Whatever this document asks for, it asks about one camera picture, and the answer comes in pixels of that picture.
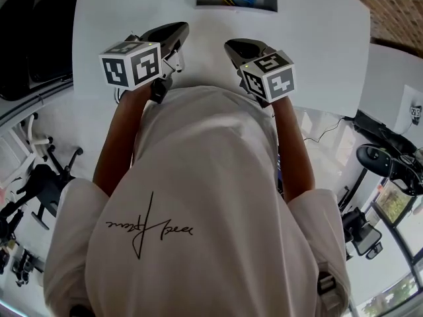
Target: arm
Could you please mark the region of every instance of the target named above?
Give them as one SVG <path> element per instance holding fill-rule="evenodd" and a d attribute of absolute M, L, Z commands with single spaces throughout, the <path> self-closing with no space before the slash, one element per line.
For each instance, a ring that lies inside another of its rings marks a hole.
<path fill-rule="evenodd" d="M 130 169 L 135 138 L 150 95 L 150 86 L 126 92 L 114 113 L 93 178 L 108 196 Z"/>
<path fill-rule="evenodd" d="M 272 103 L 286 203 L 315 187 L 313 169 L 288 97 Z"/>

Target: black chair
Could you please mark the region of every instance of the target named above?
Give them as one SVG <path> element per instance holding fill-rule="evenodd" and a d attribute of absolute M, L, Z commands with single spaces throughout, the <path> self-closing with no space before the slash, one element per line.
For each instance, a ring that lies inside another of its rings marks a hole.
<path fill-rule="evenodd" d="M 54 163 L 54 166 L 57 168 L 59 174 L 56 174 L 47 164 L 38 164 L 30 172 L 28 182 L 25 186 L 17 191 L 18 194 L 25 192 L 25 195 L 16 203 L 9 202 L 0 211 L 0 217 L 6 218 L 12 215 L 21 205 L 24 205 L 30 199 L 37 197 L 41 203 L 40 208 L 37 214 L 32 213 L 32 216 L 43 228 L 49 230 L 47 225 L 42 221 L 44 210 L 47 209 L 54 217 L 56 217 L 61 191 L 72 179 L 74 179 L 71 175 L 73 163 L 78 155 L 82 155 L 84 153 L 82 148 L 78 148 L 73 154 L 69 165 L 63 168 L 53 154 L 55 149 L 56 148 L 51 145 L 47 149 L 47 153 Z"/>

